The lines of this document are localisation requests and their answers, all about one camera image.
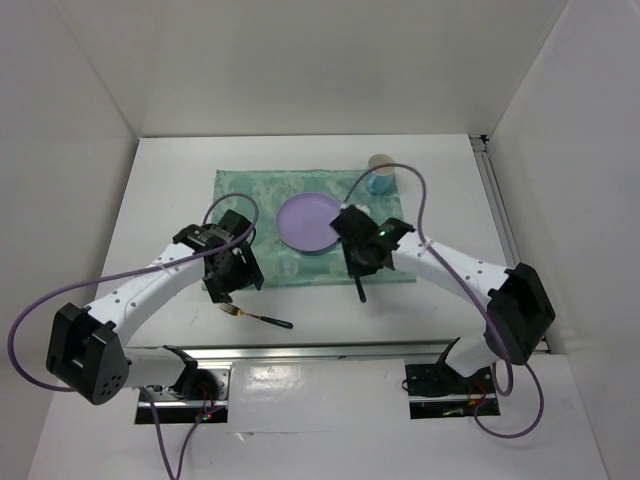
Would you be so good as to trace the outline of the gold knife green handle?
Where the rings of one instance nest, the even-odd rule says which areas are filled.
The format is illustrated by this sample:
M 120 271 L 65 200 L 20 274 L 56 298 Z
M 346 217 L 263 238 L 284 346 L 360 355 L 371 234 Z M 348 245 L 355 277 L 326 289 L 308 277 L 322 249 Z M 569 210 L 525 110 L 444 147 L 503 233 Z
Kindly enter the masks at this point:
M 364 287 L 362 285 L 360 277 L 355 277 L 354 278 L 354 285 L 356 287 L 358 298 L 359 298 L 360 302 L 361 303 L 365 303 L 367 301 L 367 297 L 366 297 L 366 293 L 364 291 Z

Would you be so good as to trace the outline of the gold fork green handle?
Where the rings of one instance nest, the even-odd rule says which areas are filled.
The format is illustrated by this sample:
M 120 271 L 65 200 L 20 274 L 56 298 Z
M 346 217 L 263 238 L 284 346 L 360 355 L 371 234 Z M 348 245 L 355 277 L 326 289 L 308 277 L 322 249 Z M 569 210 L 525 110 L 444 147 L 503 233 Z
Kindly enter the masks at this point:
M 267 324 L 271 324 L 274 326 L 278 326 L 280 328 L 284 328 L 284 329 L 293 329 L 294 325 L 291 322 L 288 321 L 284 321 L 284 320 L 280 320 L 280 319 L 276 319 L 276 318 L 272 318 L 272 317 L 268 317 L 268 316 L 264 316 L 264 315 L 257 315 L 257 314 L 253 314 L 253 313 L 249 313 L 246 312 L 244 310 L 242 310 L 241 308 L 232 305 L 232 304 L 219 304 L 218 308 L 223 311 L 226 314 L 232 315 L 232 316 L 246 316 L 246 317 L 250 317 L 256 320 L 259 320 L 263 323 L 267 323 Z

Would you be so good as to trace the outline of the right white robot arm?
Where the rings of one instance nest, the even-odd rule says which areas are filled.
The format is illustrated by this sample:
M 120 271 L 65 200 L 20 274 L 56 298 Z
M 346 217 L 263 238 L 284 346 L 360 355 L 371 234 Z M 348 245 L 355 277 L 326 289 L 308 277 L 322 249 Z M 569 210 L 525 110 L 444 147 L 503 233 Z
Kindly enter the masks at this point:
M 439 360 L 436 379 L 448 392 L 460 391 L 472 375 L 499 360 L 526 364 L 556 318 L 537 271 L 528 264 L 508 268 L 481 261 L 421 237 L 402 220 L 378 225 L 355 206 L 342 209 L 330 226 L 354 280 L 384 268 L 409 273 L 479 308 L 484 331 L 457 338 Z

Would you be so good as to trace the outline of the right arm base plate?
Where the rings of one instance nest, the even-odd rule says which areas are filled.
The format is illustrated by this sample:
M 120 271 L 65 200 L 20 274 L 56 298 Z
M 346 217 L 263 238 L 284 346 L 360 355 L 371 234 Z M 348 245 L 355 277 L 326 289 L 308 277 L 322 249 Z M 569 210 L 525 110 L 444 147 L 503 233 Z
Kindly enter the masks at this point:
M 409 397 L 412 420 L 499 416 L 500 407 L 490 368 L 469 378 L 444 364 L 406 364 L 401 388 Z

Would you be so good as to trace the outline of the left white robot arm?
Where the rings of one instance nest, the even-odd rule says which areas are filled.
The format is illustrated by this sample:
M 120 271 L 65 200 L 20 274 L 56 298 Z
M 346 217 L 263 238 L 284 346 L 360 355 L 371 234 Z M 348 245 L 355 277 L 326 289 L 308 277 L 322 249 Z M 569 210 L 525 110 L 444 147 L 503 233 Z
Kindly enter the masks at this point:
M 64 305 L 54 317 L 47 370 L 93 405 L 124 388 L 162 386 L 176 399 L 214 391 L 214 377 L 184 350 L 127 345 L 147 320 L 194 283 L 205 285 L 214 304 L 231 302 L 237 290 L 261 288 L 264 277 L 247 240 L 253 229 L 233 210 L 216 224 L 191 224 L 162 252 L 159 269 L 85 307 Z

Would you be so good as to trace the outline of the lilac plastic plate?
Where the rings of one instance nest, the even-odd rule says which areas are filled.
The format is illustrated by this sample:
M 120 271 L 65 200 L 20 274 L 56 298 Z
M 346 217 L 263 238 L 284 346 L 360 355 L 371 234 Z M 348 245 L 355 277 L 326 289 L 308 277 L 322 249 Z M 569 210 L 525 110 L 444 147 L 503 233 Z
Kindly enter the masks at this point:
M 338 241 L 330 223 L 339 215 L 341 203 L 322 193 L 305 192 L 285 200 L 275 215 L 279 238 L 290 248 L 315 254 Z

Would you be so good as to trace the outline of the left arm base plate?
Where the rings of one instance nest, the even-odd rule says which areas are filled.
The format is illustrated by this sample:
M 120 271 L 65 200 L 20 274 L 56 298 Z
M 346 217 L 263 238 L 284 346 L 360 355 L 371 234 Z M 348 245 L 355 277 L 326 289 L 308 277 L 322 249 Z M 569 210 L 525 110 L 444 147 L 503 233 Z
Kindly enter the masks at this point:
M 228 421 L 230 380 L 230 362 L 207 361 L 187 393 L 161 385 L 148 386 L 147 391 L 162 425 L 191 425 L 197 420 L 222 424 Z

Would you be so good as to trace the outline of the light blue mug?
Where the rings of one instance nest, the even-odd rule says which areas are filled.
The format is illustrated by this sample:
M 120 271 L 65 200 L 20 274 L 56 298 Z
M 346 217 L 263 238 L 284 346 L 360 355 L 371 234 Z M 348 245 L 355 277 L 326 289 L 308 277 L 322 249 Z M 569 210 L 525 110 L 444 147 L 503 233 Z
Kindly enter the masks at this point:
M 386 154 L 376 154 L 369 158 L 371 172 L 367 179 L 367 190 L 372 195 L 383 195 L 391 187 L 395 176 L 394 160 Z

